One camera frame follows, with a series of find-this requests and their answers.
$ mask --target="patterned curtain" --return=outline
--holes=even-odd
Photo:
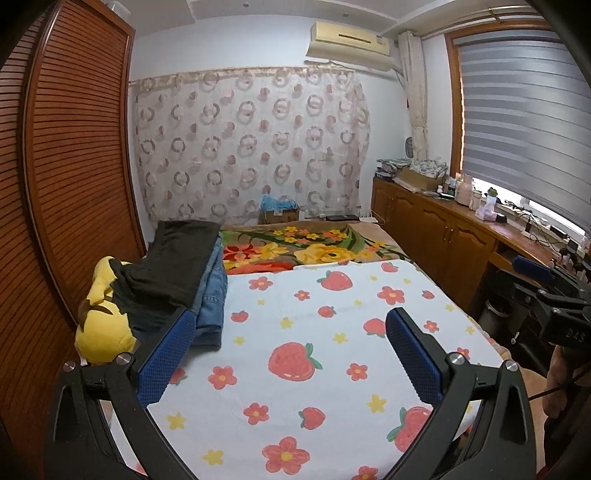
[[[134,89],[136,160],[154,224],[256,223],[264,193],[318,212],[359,207],[369,111],[355,72],[191,72]]]

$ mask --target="cardboard box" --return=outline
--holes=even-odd
[[[398,174],[398,178],[413,187],[430,192],[436,192],[437,186],[443,183],[443,177],[432,179],[431,177],[412,171],[409,167],[404,167]]]
[[[296,222],[300,218],[299,209],[274,210],[271,212],[259,211],[259,225],[272,225],[273,223]]]

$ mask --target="floral bedsheet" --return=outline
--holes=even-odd
[[[296,265],[339,261],[406,260],[398,244],[378,225],[293,222],[222,231],[228,274],[290,270]]]
[[[497,367],[473,322],[410,262],[229,277],[222,348],[189,351],[154,421],[201,480],[376,480],[431,413],[385,337],[402,306],[442,347]],[[468,405],[458,434],[474,420]],[[126,463],[142,472],[121,427]]]

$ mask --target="wooden desk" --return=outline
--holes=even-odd
[[[507,223],[483,222],[452,200],[411,193],[385,180],[374,179],[372,210],[400,247],[469,313],[481,308],[475,294],[487,272],[513,271],[518,255],[544,265],[553,257],[550,248]]]

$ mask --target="wooden wardrobe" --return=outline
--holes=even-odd
[[[93,267],[145,252],[126,131],[133,39],[98,0],[59,0],[0,69],[0,419],[36,478]]]

